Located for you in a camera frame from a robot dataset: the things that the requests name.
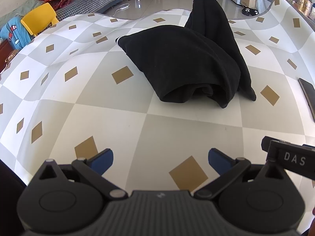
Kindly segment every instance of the black slippers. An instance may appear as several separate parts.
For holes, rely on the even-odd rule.
[[[242,9],[242,13],[246,16],[249,16],[249,15],[257,16],[259,14],[257,10],[251,9],[248,7],[245,7],[244,9]]]

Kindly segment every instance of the white cable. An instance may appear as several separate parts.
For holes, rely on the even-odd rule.
[[[130,6],[130,4],[129,3],[125,3],[123,5],[117,5],[117,6],[119,6],[120,8],[118,10],[116,10],[116,12],[114,13],[114,15],[112,17],[114,17],[116,15],[117,11],[124,10],[124,9],[128,8]]]

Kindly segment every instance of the gold can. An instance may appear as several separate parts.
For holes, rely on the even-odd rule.
[[[309,0],[306,0],[303,7],[303,14],[308,17],[310,15],[311,9],[312,9],[312,2]]]
[[[306,0],[298,0],[297,1],[297,8],[300,12],[303,12],[304,4]]]

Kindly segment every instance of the yellow chair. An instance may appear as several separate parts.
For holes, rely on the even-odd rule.
[[[50,22],[54,25],[59,21],[56,18],[56,12],[49,3],[44,3],[31,10],[21,19],[22,25],[33,36],[37,36]]]

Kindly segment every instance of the tiled floor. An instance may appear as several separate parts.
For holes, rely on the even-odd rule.
[[[217,0],[222,6],[228,19],[246,16],[242,14],[242,6],[237,5],[232,0]],[[127,9],[119,10],[115,14],[116,18],[137,19],[151,15],[155,12],[166,9],[185,9],[192,10],[193,0],[122,0],[118,5],[129,3]],[[105,15],[113,16],[119,6],[113,6],[104,12]]]

